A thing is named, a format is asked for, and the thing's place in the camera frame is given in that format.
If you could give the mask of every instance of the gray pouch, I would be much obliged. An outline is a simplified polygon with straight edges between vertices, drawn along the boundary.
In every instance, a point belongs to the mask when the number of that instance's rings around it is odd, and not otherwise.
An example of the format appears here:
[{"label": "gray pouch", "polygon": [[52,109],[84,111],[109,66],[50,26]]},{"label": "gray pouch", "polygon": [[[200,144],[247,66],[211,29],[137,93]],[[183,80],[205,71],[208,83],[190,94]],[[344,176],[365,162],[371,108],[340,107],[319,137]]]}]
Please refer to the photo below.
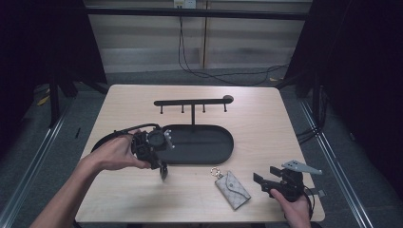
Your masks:
[{"label": "gray pouch", "polygon": [[234,210],[238,209],[245,202],[251,199],[249,193],[231,171],[228,171],[226,175],[223,175],[219,168],[214,167],[211,169],[211,174],[218,178],[218,180],[216,180],[216,185]]}]

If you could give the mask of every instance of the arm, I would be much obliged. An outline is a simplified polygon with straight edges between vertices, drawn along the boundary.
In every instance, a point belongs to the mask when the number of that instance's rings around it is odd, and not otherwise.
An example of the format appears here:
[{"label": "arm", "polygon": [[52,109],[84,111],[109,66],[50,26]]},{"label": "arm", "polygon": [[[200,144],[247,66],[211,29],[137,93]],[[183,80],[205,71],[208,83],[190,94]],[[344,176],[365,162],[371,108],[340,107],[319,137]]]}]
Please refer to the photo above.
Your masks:
[{"label": "arm", "polygon": [[278,201],[285,218],[291,228],[310,228],[309,206],[305,197],[301,196],[297,201],[288,201],[278,190],[270,190],[270,194]]},{"label": "arm", "polygon": [[131,154],[130,142],[131,136],[120,136],[82,158],[67,182],[30,227],[71,227],[89,186],[103,170],[128,166],[149,168],[148,162],[139,161]]}]

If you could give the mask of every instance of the wooden tabletop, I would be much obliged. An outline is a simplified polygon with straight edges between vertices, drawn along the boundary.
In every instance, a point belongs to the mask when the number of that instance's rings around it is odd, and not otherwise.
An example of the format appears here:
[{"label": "wooden tabletop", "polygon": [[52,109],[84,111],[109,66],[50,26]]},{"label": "wooden tabletop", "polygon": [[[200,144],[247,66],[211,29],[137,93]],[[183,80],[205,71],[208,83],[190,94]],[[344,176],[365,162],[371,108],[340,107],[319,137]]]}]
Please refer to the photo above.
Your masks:
[{"label": "wooden tabletop", "polygon": [[[169,165],[162,181],[158,170],[129,167],[103,171],[93,182],[76,217],[79,222],[269,222],[284,220],[278,203],[261,192],[253,181],[256,172],[270,181],[280,178],[269,167],[281,168],[290,160],[305,163],[279,92],[275,88],[114,85],[110,88],[89,136],[83,157],[103,136],[139,124],[191,124],[190,107],[167,106],[160,114],[158,100],[220,99],[234,97],[227,105],[196,106],[196,124],[226,128],[234,138],[232,156],[218,164],[231,171],[251,195],[234,211],[210,175],[213,165]],[[311,176],[304,183],[314,187]],[[323,220],[316,197],[312,220]]]}]

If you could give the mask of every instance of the black tray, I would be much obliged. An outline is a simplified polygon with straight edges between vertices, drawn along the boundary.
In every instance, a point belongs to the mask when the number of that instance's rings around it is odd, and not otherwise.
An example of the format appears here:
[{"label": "black tray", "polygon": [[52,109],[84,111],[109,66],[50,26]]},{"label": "black tray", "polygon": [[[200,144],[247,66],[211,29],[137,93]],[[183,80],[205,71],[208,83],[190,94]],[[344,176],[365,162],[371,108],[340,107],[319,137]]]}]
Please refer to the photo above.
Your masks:
[{"label": "black tray", "polygon": [[229,159],[234,139],[225,128],[217,125],[171,124],[173,149],[157,152],[168,164],[220,164]]}]

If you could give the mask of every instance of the forearm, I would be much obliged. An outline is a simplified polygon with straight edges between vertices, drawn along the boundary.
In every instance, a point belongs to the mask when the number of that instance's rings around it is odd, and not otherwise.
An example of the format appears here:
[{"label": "forearm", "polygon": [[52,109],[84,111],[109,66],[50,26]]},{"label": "forearm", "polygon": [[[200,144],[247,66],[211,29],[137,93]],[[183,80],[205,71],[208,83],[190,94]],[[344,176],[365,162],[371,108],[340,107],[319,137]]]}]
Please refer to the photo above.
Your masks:
[{"label": "forearm", "polygon": [[99,172],[94,161],[88,157],[82,159],[30,227],[71,227],[89,186]]}]

